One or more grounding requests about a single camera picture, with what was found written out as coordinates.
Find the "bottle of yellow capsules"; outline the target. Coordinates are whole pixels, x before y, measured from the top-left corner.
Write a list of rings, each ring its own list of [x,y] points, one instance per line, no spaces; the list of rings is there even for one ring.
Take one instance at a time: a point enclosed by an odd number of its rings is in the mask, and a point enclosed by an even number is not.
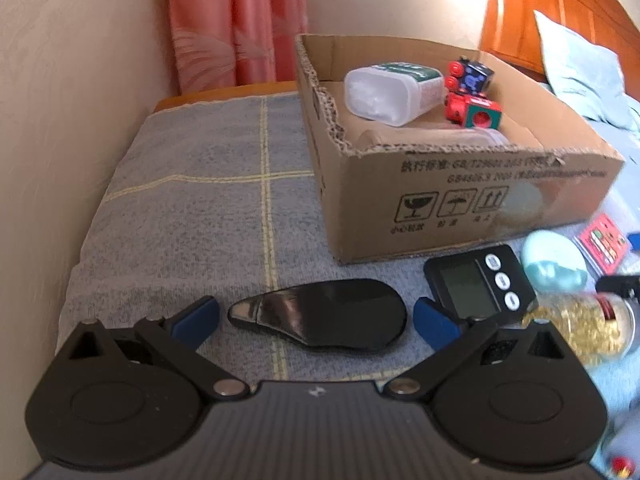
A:
[[[522,325],[551,322],[585,367],[623,358],[639,347],[639,303],[612,292],[539,295]]]

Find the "red green cube toy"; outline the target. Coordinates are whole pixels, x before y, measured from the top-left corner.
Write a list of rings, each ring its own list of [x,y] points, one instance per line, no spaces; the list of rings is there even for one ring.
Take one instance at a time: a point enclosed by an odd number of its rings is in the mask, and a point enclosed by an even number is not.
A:
[[[463,128],[498,129],[502,108],[495,102],[470,94],[449,92],[445,99],[446,118]]]

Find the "white medical bottle green label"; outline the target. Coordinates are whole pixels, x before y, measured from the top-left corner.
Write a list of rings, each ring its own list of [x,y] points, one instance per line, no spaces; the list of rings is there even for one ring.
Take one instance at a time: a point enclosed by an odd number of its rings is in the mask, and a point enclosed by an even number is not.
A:
[[[344,95],[353,115],[403,127],[444,102],[444,76],[436,68],[420,64],[374,64],[345,76]]]

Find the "black cube toy red buttons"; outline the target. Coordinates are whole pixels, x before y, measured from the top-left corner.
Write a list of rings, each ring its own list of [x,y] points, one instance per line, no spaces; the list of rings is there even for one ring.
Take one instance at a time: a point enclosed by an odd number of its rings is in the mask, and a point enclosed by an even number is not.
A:
[[[486,96],[495,72],[485,64],[462,56],[448,64],[445,88],[457,94]]]

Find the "clear flat plastic case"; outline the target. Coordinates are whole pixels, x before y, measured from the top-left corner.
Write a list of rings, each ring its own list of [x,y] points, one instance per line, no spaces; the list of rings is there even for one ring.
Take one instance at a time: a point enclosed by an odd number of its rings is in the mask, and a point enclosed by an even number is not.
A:
[[[639,273],[639,219],[600,212],[573,238],[594,278]]]

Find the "black digital timer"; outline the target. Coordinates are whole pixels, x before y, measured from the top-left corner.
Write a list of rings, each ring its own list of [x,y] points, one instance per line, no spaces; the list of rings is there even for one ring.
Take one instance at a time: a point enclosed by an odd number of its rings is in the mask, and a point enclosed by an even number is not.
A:
[[[436,306],[456,321],[498,316],[515,323],[536,300],[520,260],[506,244],[429,258],[423,272]]]

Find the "black teardrop shaped object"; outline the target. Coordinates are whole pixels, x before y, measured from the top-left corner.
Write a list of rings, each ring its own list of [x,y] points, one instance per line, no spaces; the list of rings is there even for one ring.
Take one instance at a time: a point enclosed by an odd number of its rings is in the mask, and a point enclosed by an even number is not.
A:
[[[401,296],[372,278],[296,285],[245,298],[228,309],[243,330],[270,333],[314,350],[380,352],[405,331]]]

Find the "grey blue checked cloth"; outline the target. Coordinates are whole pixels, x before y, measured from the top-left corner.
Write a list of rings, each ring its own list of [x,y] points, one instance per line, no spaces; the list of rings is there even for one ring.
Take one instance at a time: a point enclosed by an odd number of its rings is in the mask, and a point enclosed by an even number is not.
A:
[[[331,252],[296,94],[201,103],[150,116],[70,274],[58,333],[86,318],[127,327],[201,296],[228,308],[271,289],[375,278],[425,296],[425,254],[344,263]]]

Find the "grey animal figurine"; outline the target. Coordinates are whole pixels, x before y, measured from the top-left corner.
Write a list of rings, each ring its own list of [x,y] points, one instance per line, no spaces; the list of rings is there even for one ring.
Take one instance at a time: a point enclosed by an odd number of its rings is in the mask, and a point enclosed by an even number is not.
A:
[[[639,478],[639,408],[620,413],[602,445],[608,473],[613,479]]]

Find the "open cardboard box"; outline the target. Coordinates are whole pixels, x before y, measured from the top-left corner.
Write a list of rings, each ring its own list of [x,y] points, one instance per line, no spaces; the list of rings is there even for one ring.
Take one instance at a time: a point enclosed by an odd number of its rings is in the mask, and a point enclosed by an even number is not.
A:
[[[584,118],[483,51],[470,58],[495,72],[489,95],[502,108],[499,129],[509,145],[360,151],[352,141],[361,133],[390,127],[347,109],[344,79],[351,70],[387,62],[446,70],[464,50],[423,39],[331,35],[299,36],[295,49],[326,236],[341,262],[426,254],[582,222],[623,168],[623,156]],[[460,127],[435,108],[404,128]]]

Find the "blue floral pillow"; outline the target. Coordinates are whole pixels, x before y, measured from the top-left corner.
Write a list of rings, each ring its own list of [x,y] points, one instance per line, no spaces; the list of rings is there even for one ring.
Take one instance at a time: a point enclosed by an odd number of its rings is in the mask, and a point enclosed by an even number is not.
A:
[[[544,73],[552,86],[567,84],[570,78],[583,84],[597,84],[611,92],[620,91],[639,117],[639,102],[625,91],[625,78],[617,54],[534,12],[540,37]]]

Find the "orange wooden headboard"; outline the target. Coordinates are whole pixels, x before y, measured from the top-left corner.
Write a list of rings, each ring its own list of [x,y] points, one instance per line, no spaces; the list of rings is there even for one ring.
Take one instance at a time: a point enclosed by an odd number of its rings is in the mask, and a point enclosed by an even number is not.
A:
[[[614,51],[622,66],[625,92],[638,98],[639,29],[618,0],[488,0],[480,50],[541,81],[544,64],[536,11]]]

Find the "pink red curtain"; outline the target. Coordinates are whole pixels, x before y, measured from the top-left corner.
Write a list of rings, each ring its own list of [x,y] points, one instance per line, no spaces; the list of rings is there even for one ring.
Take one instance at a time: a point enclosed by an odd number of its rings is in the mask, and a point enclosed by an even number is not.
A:
[[[295,78],[306,0],[168,0],[183,94]]]

